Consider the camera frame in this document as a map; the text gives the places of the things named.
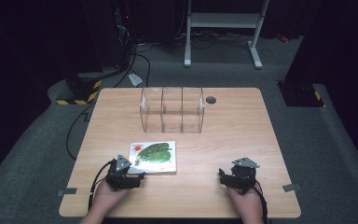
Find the wooden table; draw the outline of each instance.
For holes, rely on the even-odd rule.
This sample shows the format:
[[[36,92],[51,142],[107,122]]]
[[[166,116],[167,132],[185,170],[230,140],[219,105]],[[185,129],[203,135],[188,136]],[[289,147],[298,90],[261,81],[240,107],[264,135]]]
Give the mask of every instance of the wooden table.
[[[300,208],[260,90],[203,88],[201,133],[144,133],[139,114],[142,89],[103,89],[68,183],[64,217],[83,217],[90,186],[101,167],[118,154],[128,157],[133,142],[176,141],[175,175],[147,175],[110,217],[238,217],[218,170],[231,174],[232,161],[248,157],[260,165],[256,178],[268,202],[268,217],[299,217]]]

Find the picture book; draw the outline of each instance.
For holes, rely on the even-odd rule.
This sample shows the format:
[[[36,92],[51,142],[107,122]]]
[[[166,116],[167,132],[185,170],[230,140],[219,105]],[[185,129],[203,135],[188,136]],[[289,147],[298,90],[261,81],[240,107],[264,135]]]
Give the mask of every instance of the picture book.
[[[129,161],[132,163],[128,174],[146,172],[152,174],[176,173],[176,145],[174,141],[143,142],[130,145]]]

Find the transparent divider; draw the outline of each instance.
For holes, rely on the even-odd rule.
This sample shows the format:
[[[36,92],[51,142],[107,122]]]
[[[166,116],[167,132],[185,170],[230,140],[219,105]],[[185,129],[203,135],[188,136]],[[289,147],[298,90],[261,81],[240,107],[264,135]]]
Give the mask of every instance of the transparent divider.
[[[200,133],[202,88],[143,88],[140,112],[146,133]]]

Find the yellow and black hazard tape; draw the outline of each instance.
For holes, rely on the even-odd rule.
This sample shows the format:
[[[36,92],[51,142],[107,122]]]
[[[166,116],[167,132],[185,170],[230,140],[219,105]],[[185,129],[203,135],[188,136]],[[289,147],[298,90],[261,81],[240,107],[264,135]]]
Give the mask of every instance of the yellow and black hazard tape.
[[[97,96],[98,89],[101,86],[101,80],[95,82],[89,97],[84,99],[56,99],[58,105],[87,105],[91,104]]]

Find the person's right hand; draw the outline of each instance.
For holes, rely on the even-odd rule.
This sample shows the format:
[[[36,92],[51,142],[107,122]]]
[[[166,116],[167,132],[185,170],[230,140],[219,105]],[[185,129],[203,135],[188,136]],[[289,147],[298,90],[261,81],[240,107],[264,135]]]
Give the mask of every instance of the person's right hand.
[[[258,183],[255,184],[255,188],[261,192],[261,188]],[[234,202],[235,208],[241,216],[243,223],[263,223],[263,207],[261,205],[260,197],[254,189],[249,189],[244,194],[239,194],[234,188],[231,187],[227,187],[227,191],[231,201]]]

